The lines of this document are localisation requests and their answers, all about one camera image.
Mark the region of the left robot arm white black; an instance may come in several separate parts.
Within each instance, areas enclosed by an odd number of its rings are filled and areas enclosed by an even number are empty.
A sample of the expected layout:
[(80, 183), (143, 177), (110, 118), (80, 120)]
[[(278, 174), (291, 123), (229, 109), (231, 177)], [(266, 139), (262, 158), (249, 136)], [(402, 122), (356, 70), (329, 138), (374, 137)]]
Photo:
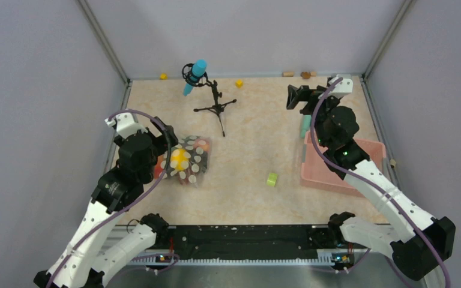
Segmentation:
[(158, 158), (178, 144), (173, 127), (159, 117), (150, 119), (161, 132), (155, 136), (132, 113), (106, 119), (117, 132), (116, 164), (97, 182), (86, 213), (59, 259), (34, 277), (38, 287), (104, 287), (131, 259), (144, 250), (161, 248), (168, 241), (168, 223), (158, 214), (143, 216), (135, 228), (117, 244), (100, 250), (117, 222), (148, 193), (145, 184), (156, 187)]

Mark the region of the clear zip top bag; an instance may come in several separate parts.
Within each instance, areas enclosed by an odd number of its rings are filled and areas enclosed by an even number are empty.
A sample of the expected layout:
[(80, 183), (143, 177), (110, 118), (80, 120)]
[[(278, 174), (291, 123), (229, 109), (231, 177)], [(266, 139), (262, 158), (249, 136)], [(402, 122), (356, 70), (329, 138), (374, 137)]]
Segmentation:
[(166, 161), (167, 152), (158, 157), (153, 170), (154, 179), (166, 170), (163, 178), (176, 179), (181, 185), (200, 185), (209, 169), (211, 147), (209, 137), (186, 136), (172, 148), (169, 165)]

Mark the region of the red pepper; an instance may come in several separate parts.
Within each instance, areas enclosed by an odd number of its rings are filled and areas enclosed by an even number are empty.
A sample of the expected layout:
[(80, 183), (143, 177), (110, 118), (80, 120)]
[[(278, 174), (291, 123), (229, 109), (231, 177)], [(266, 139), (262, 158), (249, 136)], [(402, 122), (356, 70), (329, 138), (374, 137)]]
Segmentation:
[(164, 171), (166, 165), (166, 160), (163, 155), (160, 155), (157, 159), (157, 164), (154, 166), (153, 177), (157, 179), (160, 177), (160, 174)]

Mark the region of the yellow lemon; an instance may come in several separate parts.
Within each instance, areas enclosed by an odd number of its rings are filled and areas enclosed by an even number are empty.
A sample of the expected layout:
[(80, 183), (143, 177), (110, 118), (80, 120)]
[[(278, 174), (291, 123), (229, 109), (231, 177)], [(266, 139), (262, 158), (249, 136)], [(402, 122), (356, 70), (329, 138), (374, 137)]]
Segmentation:
[(176, 148), (173, 150), (169, 167), (177, 171), (184, 171), (190, 165), (191, 154), (184, 148)]

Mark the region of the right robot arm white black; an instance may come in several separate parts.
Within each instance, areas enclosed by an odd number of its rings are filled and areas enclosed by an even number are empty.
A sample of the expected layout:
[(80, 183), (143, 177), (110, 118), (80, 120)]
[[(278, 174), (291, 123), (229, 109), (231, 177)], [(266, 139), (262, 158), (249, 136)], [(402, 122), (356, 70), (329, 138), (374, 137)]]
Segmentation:
[(377, 251), (411, 280), (441, 268), (445, 285), (450, 276), (445, 261), (453, 252), (456, 227), (447, 217), (436, 218), (416, 205), (376, 166), (355, 140), (359, 130), (354, 111), (341, 105), (353, 90), (351, 79), (334, 77), (326, 86), (288, 86), (286, 107), (304, 102), (301, 114), (311, 117), (312, 145), (330, 171), (353, 186), (388, 220), (384, 227), (353, 213), (330, 219), (328, 240), (335, 247), (348, 242)]

